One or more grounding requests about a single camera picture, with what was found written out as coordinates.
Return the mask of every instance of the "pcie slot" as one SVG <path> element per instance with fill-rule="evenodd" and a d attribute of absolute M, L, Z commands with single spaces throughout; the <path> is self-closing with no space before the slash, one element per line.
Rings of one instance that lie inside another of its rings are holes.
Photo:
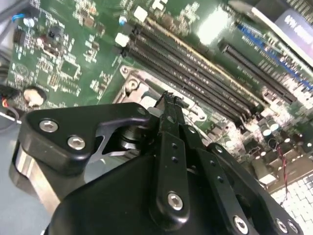
<path fill-rule="evenodd" d="M 235 62 L 237 65 L 243 67 L 247 72 L 254 76 L 263 86 L 266 86 L 270 91 L 274 92 L 286 101 L 288 104 L 292 104 L 297 100 L 297 98 L 291 94 L 285 87 L 283 87 L 275 79 L 271 78 L 251 61 L 245 58 L 239 51 L 232 47 L 228 43 L 221 43 L 220 50 L 229 59 Z"/>
<path fill-rule="evenodd" d="M 214 88 L 211 87 L 211 83 L 205 82 L 205 79 L 200 77 L 197 73 L 193 74 L 191 71 L 188 71 L 188 67 L 186 67 L 184 64 L 177 64 L 177 61 L 168 58 L 165 54 L 160 52 L 157 48 L 147 44 L 145 41 L 141 41 L 139 38 L 136 41 L 136 46 L 139 48 L 142 48 L 143 51 L 146 51 L 150 54 L 152 54 L 154 57 L 156 57 L 158 60 L 163 61 L 166 63 L 168 66 L 170 66 L 174 71 L 176 71 L 177 74 L 180 76 L 185 76 L 186 79 L 189 79 L 193 83 L 195 83 L 203 92 L 206 92 L 207 94 L 210 95 L 210 97 L 214 97 L 217 99 L 219 102 L 223 102 L 224 106 L 230 109 L 233 112 L 237 112 L 238 114 L 243 114 L 244 120 L 246 120 L 247 116 L 249 113 L 245 111 L 245 107 L 239 107 L 237 104 L 234 103 L 233 106 L 230 106 L 230 100 L 219 94 L 214 90 Z"/>
<path fill-rule="evenodd" d="M 198 87 L 190 81 L 181 81 L 180 78 L 173 73 L 170 67 L 164 63 L 156 61 L 157 59 L 147 52 L 139 50 L 136 46 L 129 45 L 127 47 L 129 54 L 136 60 L 140 61 L 142 64 L 147 66 L 149 70 L 154 72 L 157 75 L 161 75 L 164 79 L 171 82 L 176 88 L 181 89 L 182 91 L 187 91 L 189 95 L 192 96 L 192 99 L 195 101 L 201 102 L 203 104 L 208 104 L 214 110 L 219 112 L 224 117 L 233 121 L 234 123 L 240 122 L 240 114 L 234 114 L 227 108 L 224 108 L 222 104 L 216 103 L 215 100 L 212 100 L 211 97 L 206 96 L 206 94 L 201 93 L 198 90 Z"/>
<path fill-rule="evenodd" d="M 147 28 L 141 28 L 140 34 L 167 50 L 180 63 L 186 63 L 190 68 L 193 68 L 193 73 L 197 72 L 200 76 L 205 78 L 205 84 L 210 82 L 211 85 L 215 86 L 216 90 L 219 90 L 225 96 L 228 96 L 231 100 L 235 101 L 235 103 L 240 104 L 241 107 L 246 107 L 249 111 L 255 110 L 255 106 L 251 102 L 237 94 L 234 90 L 231 90 L 226 84 L 206 71 L 211 68 L 205 66 L 200 61 L 196 61 L 195 58 L 190 58 L 190 53 L 185 51 L 185 49 L 181 47 L 173 47 L 170 43 L 166 42 L 163 38 L 157 36 Z"/>

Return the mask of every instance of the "capacitor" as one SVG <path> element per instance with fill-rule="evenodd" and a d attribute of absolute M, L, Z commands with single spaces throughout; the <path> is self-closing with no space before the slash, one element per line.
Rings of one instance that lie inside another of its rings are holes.
<path fill-rule="evenodd" d="M 123 26 L 124 24 L 127 23 L 127 11 L 123 11 L 120 15 L 120 17 L 118 18 L 118 23 L 120 26 Z"/>
<path fill-rule="evenodd" d="M 266 124 L 260 127 L 260 131 L 263 136 L 269 136 L 272 133 L 271 129 L 269 129 Z"/>
<path fill-rule="evenodd" d="M 273 131 L 276 131 L 278 128 L 279 128 L 279 125 L 278 123 L 276 123 L 274 120 L 268 120 L 267 121 L 267 125 L 268 127 L 270 128 L 270 130 L 273 132 Z"/>
<path fill-rule="evenodd" d="M 277 148 L 277 145 L 278 145 L 278 142 L 276 139 L 274 138 L 270 138 L 268 140 L 268 146 L 271 148 L 271 149 L 276 149 Z"/>
<path fill-rule="evenodd" d="M 284 140 L 284 142 L 285 143 L 289 143 L 290 142 L 290 137 L 289 137 L 289 135 L 288 135 L 288 133 L 286 132 L 286 131 L 284 131 L 284 130 L 281 130 L 280 132 L 279 132 L 279 134 L 280 134 L 280 136 L 283 138 L 283 140 Z"/>
<path fill-rule="evenodd" d="M 304 144 L 303 136 L 301 134 L 293 134 L 292 140 L 299 146 L 302 146 Z"/>
<path fill-rule="evenodd" d="M 33 18 L 24 18 L 23 23 L 24 23 L 24 25 L 26 25 L 29 28 L 32 28 L 35 26 L 35 21 Z"/>

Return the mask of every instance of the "silver screw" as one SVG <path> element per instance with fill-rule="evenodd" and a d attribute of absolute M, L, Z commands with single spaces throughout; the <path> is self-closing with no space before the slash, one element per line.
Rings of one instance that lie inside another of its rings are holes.
<path fill-rule="evenodd" d="M 189 126 L 188 129 L 189 129 L 189 131 L 190 131 L 192 134 L 194 134 L 194 133 L 196 132 L 195 129 L 194 129 L 193 127 L 191 127 L 191 126 Z"/>
<path fill-rule="evenodd" d="M 280 219 L 276 219 L 275 222 L 276 222 L 277 227 L 280 229 L 280 231 L 282 231 L 285 234 L 288 233 L 287 227 Z"/>
<path fill-rule="evenodd" d="M 122 72 L 123 72 L 123 73 L 128 73 L 128 68 L 125 67 L 125 66 L 123 66 L 123 67 L 122 67 Z"/>
<path fill-rule="evenodd" d="M 54 121 L 51 120 L 43 120 L 39 123 L 39 127 L 40 129 L 42 129 L 45 132 L 55 132 L 56 130 L 58 130 L 59 126 L 57 123 L 55 123 Z"/>
<path fill-rule="evenodd" d="M 299 233 L 299 230 L 297 229 L 297 227 L 290 220 L 288 220 L 288 225 L 296 234 Z"/>
<path fill-rule="evenodd" d="M 221 147 L 219 147 L 218 145 L 215 146 L 216 150 L 219 152 L 219 153 L 223 153 L 223 150 Z"/>
<path fill-rule="evenodd" d="M 82 150 L 86 146 L 85 141 L 78 136 L 72 136 L 69 138 L 67 144 L 75 150 Z"/>
<path fill-rule="evenodd" d="M 174 210 L 180 211 L 182 209 L 182 199 L 177 194 L 172 192 L 169 193 L 167 196 L 167 201 Z"/>
<path fill-rule="evenodd" d="M 236 228 L 242 233 L 242 234 L 248 234 L 249 229 L 247 224 L 244 222 L 243 219 L 241 219 L 239 216 L 234 216 L 234 223 Z"/>

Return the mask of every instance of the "integrated circuit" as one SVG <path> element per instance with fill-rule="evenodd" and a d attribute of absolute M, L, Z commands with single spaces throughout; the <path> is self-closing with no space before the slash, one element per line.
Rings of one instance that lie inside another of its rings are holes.
<path fill-rule="evenodd" d="M 80 72 L 80 66 L 64 60 L 59 68 L 60 72 L 68 78 L 77 78 Z"/>

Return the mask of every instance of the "mounting hole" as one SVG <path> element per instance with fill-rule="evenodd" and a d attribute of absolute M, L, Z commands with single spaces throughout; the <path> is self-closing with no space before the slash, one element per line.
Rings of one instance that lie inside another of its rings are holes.
<path fill-rule="evenodd" d="M 218 176 L 217 180 L 220 181 L 221 183 L 224 183 L 224 179 L 221 176 Z"/>
<path fill-rule="evenodd" d="M 173 149 L 178 149 L 177 145 L 175 143 L 172 143 L 172 148 Z"/>
<path fill-rule="evenodd" d="M 168 119 L 171 123 L 175 123 L 175 120 L 174 120 L 171 116 L 167 116 L 167 119 Z"/>
<path fill-rule="evenodd" d="M 216 150 L 219 152 L 219 153 L 223 153 L 223 150 L 221 147 L 219 147 L 218 145 L 215 146 Z"/>
<path fill-rule="evenodd" d="M 172 161 L 173 161 L 174 163 L 178 163 L 178 159 L 177 159 L 176 157 L 172 157 Z"/>
<path fill-rule="evenodd" d="M 142 114 L 142 115 L 146 115 L 146 111 L 143 109 L 143 108 L 138 108 L 137 109 L 138 110 L 138 112 L 140 113 L 140 114 Z"/>

